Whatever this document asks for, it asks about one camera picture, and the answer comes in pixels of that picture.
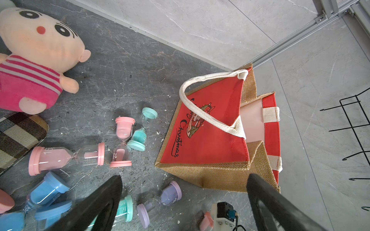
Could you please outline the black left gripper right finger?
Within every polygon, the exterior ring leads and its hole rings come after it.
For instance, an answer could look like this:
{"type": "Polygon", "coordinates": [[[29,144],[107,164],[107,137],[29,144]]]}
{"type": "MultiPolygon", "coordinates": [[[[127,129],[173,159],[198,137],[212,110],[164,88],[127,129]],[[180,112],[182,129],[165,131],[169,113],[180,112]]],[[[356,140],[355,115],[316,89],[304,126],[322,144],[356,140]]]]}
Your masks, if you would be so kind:
{"type": "Polygon", "coordinates": [[[246,185],[253,217],[259,231],[324,231],[325,228],[299,210],[257,174],[246,185]]]}

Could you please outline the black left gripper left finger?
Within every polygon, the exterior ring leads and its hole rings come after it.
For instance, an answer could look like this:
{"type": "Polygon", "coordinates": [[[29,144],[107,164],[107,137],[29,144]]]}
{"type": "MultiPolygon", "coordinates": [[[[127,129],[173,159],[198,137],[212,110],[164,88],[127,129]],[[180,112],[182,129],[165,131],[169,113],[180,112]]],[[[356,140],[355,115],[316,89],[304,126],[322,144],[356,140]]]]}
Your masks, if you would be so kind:
{"type": "Polygon", "coordinates": [[[110,231],[118,210],[122,187],[121,176],[112,176],[47,230],[84,231],[94,222],[93,231],[110,231]]]}

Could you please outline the purple hourglass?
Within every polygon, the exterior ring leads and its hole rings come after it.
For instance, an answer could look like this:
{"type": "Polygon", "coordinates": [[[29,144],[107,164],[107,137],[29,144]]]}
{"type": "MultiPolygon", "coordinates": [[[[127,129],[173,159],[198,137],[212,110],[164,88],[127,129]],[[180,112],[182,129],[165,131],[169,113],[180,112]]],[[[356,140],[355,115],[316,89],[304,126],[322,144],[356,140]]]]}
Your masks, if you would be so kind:
{"type": "Polygon", "coordinates": [[[151,198],[137,205],[137,212],[144,229],[154,224],[160,215],[163,214],[166,207],[171,206],[182,198],[182,191],[176,181],[164,188],[159,197],[151,198]]]}

